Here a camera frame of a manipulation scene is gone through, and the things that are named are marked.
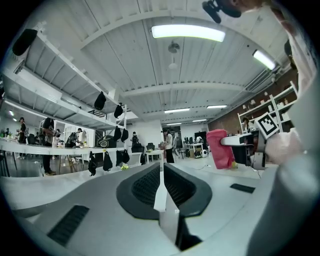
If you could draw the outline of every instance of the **person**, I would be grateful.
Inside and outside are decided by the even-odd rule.
[[[174,156],[172,155],[172,147],[173,147],[173,137],[170,134],[168,129],[163,129],[163,134],[166,136],[165,139],[165,155],[166,155],[166,162],[167,163],[175,163]]]
[[[249,130],[250,128],[254,127],[254,124],[253,124],[252,122],[250,122],[249,119],[246,118],[246,117],[244,117],[244,118],[242,119],[242,122],[243,122],[243,130],[244,130],[244,131],[247,131],[247,132],[248,132],[248,130]]]
[[[130,141],[132,141],[132,147],[139,143],[139,139],[135,131],[133,132],[132,139],[130,139]]]
[[[18,142],[19,143],[23,143],[26,144],[27,140],[26,140],[26,123],[25,123],[25,119],[23,117],[20,117],[19,122],[21,123],[21,127],[19,130],[19,138],[18,138]],[[26,159],[26,154],[25,153],[19,153],[19,156],[17,157],[18,159],[21,158],[22,159]]]
[[[44,146],[52,147],[53,139],[59,133],[54,130],[55,123],[52,118],[47,117],[42,125],[43,135],[44,135]],[[50,169],[50,159],[51,155],[44,154],[42,157],[42,167],[44,168],[44,174],[47,176],[56,175],[55,171]]]
[[[318,55],[309,36],[296,19],[276,0],[226,0],[233,8],[244,13],[269,6],[275,18],[285,29],[292,55],[291,64],[298,71],[298,100],[309,88],[317,75]],[[303,152],[299,134],[295,128],[290,132],[279,132],[271,136],[265,146],[265,153],[275,164],[282,164],[290,157]]]

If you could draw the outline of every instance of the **desk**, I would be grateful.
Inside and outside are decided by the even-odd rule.
[[[197,147],[197,146],[201,146],[201,150],[204,150],[203,143],[194,143],[194,144],[186,144],[186,145],[189,147],[189,149],[190,149],[190,147],[193,147],[193,153],[196,152],[195,147]]]
[[[159,155],[161,156],[161,166],[162,166],[162,170],[164,169],[164,150],[158,149],[158,150],[153,150],[150,153],[146,153],[146,162],[147,164],[149,164],[149,156],[153,156],[153,155]]]

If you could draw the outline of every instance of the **chair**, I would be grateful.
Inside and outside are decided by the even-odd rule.
[[[182,148],[178,149],[178,153],[181,153],[182,159],[184,159],[184,156],[186,156],[186,150],[187,150],[188,146],[186,144],[183,145]]]
[[[137,153],[130,153],[129,156],[130,156],[130,160],[129,162],[127,163],[129,167],[137,167],[137,166],[140,166],[141,165],[141,161],[140,161],[140,158],[141,158],[141,152],[137,152]]]

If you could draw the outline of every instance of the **white shirt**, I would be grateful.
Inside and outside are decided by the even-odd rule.
[[[172,142],[173,142],[173,137],[170,133],[168,133],[168,135],[166,136],[166,140],[165,140],[165,149],[166,150],[172,149]]]

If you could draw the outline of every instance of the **hanging black bag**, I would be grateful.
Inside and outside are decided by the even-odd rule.
[[[115,166],[120,166],[121,163],[123,162],[123,153],[121,151],[116,151],[116,163],[115,163]]]
[[[98,166],[97,160],[95,159],[94,155],[92,154],[92,151],[90,151],[89,165],[88,165],[88,170],[91,173],[90,177],[96,175],[97,166]]]
[[[129,132],[126,129],[123,129],[121,141],[125,142],[125,140],[128,138],[129,138]]]
[[[25,29],[12,47],[12,52],[14,53],[14,55],[21,56],[22,54],[24,54],[36,39],[37,33],[37,30]]]
[[[110,171],[110,169],[113,167],[113,164],[111,162],[110,156],[108,152],[105,152],[104,154],[104,161],[103,161],[103,170]]]
[[[118,128],[118,126],[115,127],[113,140],[117,142],[121,138],[121,130]]]
[[[116,109],[114,111],[114,117],[118,118],[119,116],[121,116],[121,114],[124,112],[124,110],[122,109],[122,107],[120,105],[116,106]]]
[[[96,98],[96,100],[94,102],[94,107],[97,110],[102,110],[105,106],[105,102],[106,102],[106,97],[104,95],[104,92],[102,91],[102,92],[100,92],[100,94]]]
[[[130,156],[129,156],[129,154],[128,154],[128,151],[125,149],[125,150],[123,151],[123,154],[122,154],[122,161],[123,161],[125,164],[127,164],[127,163],[129,162],[129,160],[130,160]]]

